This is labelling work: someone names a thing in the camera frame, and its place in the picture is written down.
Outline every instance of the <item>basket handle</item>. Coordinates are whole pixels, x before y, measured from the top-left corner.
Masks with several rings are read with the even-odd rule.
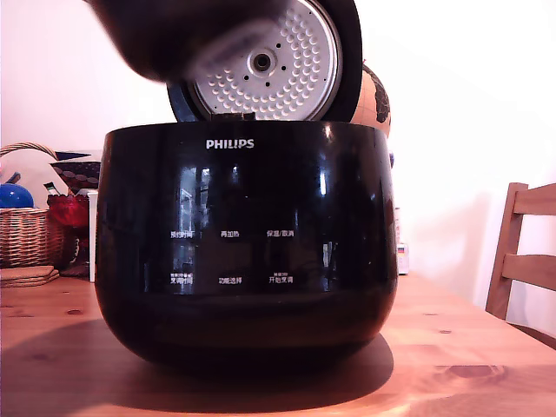
[[[8,155],[10,152],[13,152],[13,151],[19,150],[19,149],[40,150],[40,151],[44,152],[45,154],[48,154],[48,155],[52,156],[56,161],[58,160],[58,156],[56,155],[56,152],[54,152],[48,146],[39,145],[38,143],[33,143],[33,142],[12,143],[11,145],[2,146],[2,148],[0,148],[0,157],[2,157],[4,155]]]

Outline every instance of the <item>glossy black surface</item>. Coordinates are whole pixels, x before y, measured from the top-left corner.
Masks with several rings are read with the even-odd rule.
[[[149,361],[328,364],[372,340],[394,301],[389,154],[364,126],[117,130],[97,227],[104,318]]]

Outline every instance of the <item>blue ball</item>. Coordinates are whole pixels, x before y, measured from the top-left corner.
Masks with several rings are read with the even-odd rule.
[[[0,184],[0,209],[23,209],[34,206],[31,193],[21,185]]]

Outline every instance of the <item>button label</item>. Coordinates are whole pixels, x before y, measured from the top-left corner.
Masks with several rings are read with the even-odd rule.
[[[269,284],[293,284],[294,277],[286,272],[275,272],[273,276],[268,278]]]
[[[193,274],[171,273],[170,284],[191,285],[193,284]]]
[[[220,237],[240,237],[240,232],[237,230],[223,230],[220,232]]]
[[[267,237],[294,237],[293,230],[267,230]]]
[[[220,285],[239,285],[242,283],[242,278],[240,276],[218,278],[218,283]]]
[[[193,230],[185,230],[183,232],[171,231],[170,239],[191,239],[193,237]]]

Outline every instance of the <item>red bowl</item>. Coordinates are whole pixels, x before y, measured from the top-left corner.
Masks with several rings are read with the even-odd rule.
[[[64,226],[89,226],[89,198],[86,195],[49,195],[50,215]]]

